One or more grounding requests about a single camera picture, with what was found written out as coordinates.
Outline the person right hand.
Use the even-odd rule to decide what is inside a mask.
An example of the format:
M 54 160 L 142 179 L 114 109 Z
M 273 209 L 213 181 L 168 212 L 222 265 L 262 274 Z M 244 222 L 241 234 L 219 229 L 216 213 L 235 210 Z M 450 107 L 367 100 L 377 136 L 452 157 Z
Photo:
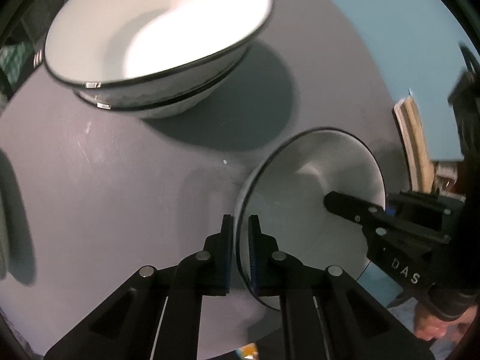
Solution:
M 474 305 L 468 308 L 459 319 L 447 322 L 428 311 L 422 303 L 417 303 L 414 312 L 413 334 L 423 341 L 439 340 L 448 336 L 451 341 L 459 344 L 476 319 L 477 312 L 478 306 Z

